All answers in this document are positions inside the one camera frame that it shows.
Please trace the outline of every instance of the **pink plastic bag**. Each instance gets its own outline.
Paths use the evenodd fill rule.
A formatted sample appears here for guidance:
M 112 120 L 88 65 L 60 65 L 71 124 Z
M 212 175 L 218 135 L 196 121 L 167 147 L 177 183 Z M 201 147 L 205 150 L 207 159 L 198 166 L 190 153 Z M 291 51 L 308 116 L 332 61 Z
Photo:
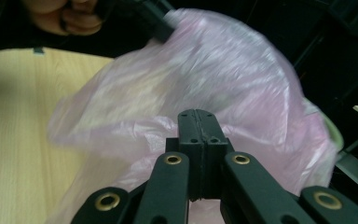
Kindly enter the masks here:
M 254 155 L 286 190 L 329 183 L 336 149 L 280 52 L 217 13 L 181 9 L 167 20 L 177 27 L 167 43 L 117 58 L 59 102 L 50 139 L 93 155 L 48 223 L 70 223 L 99 188 L 142 184 L 165 139 L 177 136 L 176 116 L 191 108 L 214 113 L 234 148 Z M 131 164 L 119 178 L 91 171 L 115 169 L 114 160 Z M 95 183 L 98 174 L 104 184 Z M 217 204 L 191 204 L 189 223 L 222 223 Z

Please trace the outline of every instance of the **black bracket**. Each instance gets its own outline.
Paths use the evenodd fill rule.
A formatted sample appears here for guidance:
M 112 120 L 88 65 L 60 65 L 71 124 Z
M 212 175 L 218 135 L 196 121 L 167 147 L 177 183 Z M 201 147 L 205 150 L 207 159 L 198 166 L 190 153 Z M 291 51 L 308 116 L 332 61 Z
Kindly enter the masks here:
M 184 111 L 178 128 L 147 182 L 132 192 L 98 190 L 72 223 L 183 224 L 198 199 L 219 199 L 230 224 L 358 223 L 358 205 L 334 190 L 305 188 L 299 198 L 285 191 L 255 157 L 234 151 L 213 114 Z

